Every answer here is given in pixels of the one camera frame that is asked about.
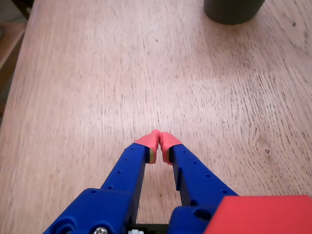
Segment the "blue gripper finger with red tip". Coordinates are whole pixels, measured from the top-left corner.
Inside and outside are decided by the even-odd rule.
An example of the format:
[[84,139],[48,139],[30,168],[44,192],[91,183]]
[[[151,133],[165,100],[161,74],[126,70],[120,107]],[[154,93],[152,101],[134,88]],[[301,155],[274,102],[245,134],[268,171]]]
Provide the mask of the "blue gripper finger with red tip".
[[181,199],[181,206],[172,212],[167,232],[202,234],[222,199],[237,194],[172,134],[160,133],[159,144],[163,161],[173,166]]
[[127,147],[100,188],[84,190],[47,228],[47,234],[125,234],[135,223],[145,165],[155,163],[159,131]]

